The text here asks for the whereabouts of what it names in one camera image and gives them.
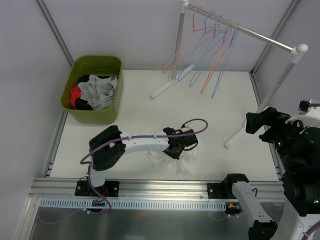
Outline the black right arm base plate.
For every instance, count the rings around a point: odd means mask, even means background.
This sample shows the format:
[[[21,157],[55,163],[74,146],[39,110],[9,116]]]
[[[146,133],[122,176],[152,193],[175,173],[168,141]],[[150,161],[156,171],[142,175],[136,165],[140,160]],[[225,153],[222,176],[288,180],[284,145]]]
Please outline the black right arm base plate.
[[[220,183],[207,183],[207,196],[209,199],[236,199],[232,193],[232,185]]]

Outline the red tank top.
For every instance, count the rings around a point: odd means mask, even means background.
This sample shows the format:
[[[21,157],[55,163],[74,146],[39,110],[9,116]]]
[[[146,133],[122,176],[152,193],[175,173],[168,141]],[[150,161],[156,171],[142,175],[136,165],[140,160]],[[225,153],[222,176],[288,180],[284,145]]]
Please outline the red tank top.
[[[76,108],[76,100],[79,99],[81,97],[81,90],[79,89],[79,87],[76,85],[75,87],[73,87],[70,90],[70,99],[69,99],[69,103],[70,105],[73,107],[73,109],[77,109]]]

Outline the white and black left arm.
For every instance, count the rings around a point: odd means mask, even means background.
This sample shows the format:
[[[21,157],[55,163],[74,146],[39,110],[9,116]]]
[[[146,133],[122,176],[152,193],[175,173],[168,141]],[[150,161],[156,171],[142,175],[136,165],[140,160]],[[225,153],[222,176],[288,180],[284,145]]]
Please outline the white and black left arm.
[[[103,172],[114,167],[124,154],[156,151],[178,160],[198,143],[194,130],[185,125],[180,129],[165,127],[154,133],[128,133],[120,131],[117,125],[109,126],[89,141],[92,167],[86,189],[93,196],[100,195],[105,183]]]

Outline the light blue wire hanger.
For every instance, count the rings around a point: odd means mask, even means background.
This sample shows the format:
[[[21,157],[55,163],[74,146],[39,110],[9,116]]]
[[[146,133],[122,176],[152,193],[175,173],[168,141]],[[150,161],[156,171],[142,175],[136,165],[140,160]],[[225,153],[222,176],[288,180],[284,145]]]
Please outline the light blue wire hanger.
[[[210,27],[207,25],[207,19],[211,17],[213,14],[215,14],[214,11],[209,12],[203,21],[204,27]],[[186,66],[178,75],[177,80],[178,82],[181,82],[190,72],[196,70],[196,72],[199,71],[200,66],[203,64],[204,59],[206,58],[207,54],[215,48],[215,46],[221,41],[221,40],[215,40],[215,38],[221,33],[220,31],[220,23],[216,20],[213,24],[213,30],[205,30],[200,31],[202,32],[202,37],[198,40],[198,42],[195,44],[193,50],[188,53],[188,55],[184,56],[184,60],[193,61],[196,57],[196,51],[201,51],[201,57],[194,63],[191,63],[190,65]]]

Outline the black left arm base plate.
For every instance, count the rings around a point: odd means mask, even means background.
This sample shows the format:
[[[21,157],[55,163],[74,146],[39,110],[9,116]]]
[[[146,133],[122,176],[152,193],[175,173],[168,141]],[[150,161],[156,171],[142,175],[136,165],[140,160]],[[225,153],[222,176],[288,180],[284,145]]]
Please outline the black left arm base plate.
[[[102,186],[95,187],[95,190],[104,197],[118,197],[120,182],[106,180]],[[75,196],[78,197],[97,197],[87,180],[79,180],[75,187]]]

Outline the white garment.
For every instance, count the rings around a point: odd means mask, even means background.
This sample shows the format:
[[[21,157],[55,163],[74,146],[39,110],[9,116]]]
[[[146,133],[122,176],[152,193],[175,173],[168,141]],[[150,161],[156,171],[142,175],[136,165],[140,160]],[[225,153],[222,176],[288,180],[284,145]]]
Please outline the white garment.
[[[198,162],[204,150],[203,142],[199,139],[191,150],[183,151],[179,159],[173,159],[164,152],[148,151],[149,160],[162,171],[173,172],[179,180],[190,180],[195,173]]]

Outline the grey tank top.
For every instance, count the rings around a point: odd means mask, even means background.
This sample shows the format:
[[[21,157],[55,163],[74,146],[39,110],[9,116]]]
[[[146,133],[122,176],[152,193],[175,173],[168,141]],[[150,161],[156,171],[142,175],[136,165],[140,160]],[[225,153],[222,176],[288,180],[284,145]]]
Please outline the grey tank top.
[[[77,80],[80,99],[93,111],[102,111],[111,106],[115,99],[118,78],[116,76],[83,75]]]

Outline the black tank top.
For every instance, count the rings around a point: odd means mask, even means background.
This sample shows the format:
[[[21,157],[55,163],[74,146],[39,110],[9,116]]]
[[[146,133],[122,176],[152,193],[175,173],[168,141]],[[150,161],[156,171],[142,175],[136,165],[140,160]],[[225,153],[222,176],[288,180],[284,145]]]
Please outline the black tank top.
[[[77,110],[93,111],[92,108],[87,104],[87,102],[81,100],[80,98],[75,101],[75,106]]]

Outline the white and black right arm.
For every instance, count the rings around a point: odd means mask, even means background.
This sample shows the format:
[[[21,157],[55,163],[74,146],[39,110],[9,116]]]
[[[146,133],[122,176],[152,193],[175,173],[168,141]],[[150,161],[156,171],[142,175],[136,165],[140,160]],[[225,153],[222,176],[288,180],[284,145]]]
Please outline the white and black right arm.
[[[268,107],[246,114],[245,131],[273,144],[285,173],[284,210],[279,223],[264,212],[245,174],[229,173],[223,193],[236,198],[249,222],[250,240],[311,240],[320,229],[320,129],[308,126],[306,115],[290,116]]]

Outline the pink wire hanger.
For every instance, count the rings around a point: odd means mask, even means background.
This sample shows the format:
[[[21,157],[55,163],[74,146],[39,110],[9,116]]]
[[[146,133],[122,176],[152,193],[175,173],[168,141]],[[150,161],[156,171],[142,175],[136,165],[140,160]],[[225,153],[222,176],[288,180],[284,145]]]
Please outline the pink wire hanger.
[[[173,55],[172,59],[164,66],[164,68],[162,70],[162,72],[164,74],[167,73],[168,71],[172,71],[172,73],[174,73],[174,71],[177,71],[178,64],[182,61],[180,59],[180,53],[186,47],[186,45],[189,43],[189,41],[191,40],[191,38],[193,37],[193,35],[195,33],[201,32],[201,31],[205,32],[206,30],[213,30],[213,28],[214,28],[213,25],[207,26],[207,27],[203,27],[203,28],[196,28],[196,14],[199,14],[200,10],[203,9],[202,6],[197,6],[193,10],[193,14],[192,14],[192,29],[191,29],[191,33],[184,40],[184,42],[182,42],[185,15],[186,15],[187,7],[189,7],[190,5],[191,4],[189,2],[188,2],[188,4],[186,4],[186,3],[183,4],[184,12],[181,12],[180,16],[179,16],[178,30],[177,30],[177,37],[176,37],[174,55]]]
[[[200,90],[200,93],[203,94],[207,85],[209,84],[214,72],[216,71],[217,67],[218,67],[218,64],[220,63],[220,61],[222,60],[223,56],[226,54],[226,51],[230,45],[230,42],[231,42],[231,39],[233,37],[233,30],[232,28],[230,27],[230,24],[231,24],[231,20],[229,19],[228,22],[227,22],[227,25],[226,25],[226,29],[225,29],[225,33],[224,33],[224,36],[222,38],[222,43],[220,45],[220,47],[218,48],[217,50],[217,53],[215,55],[215,58],[213,60],[213,63],[212,63],[212,66],[211,66],[211,69],[207,75],[207,78]]]

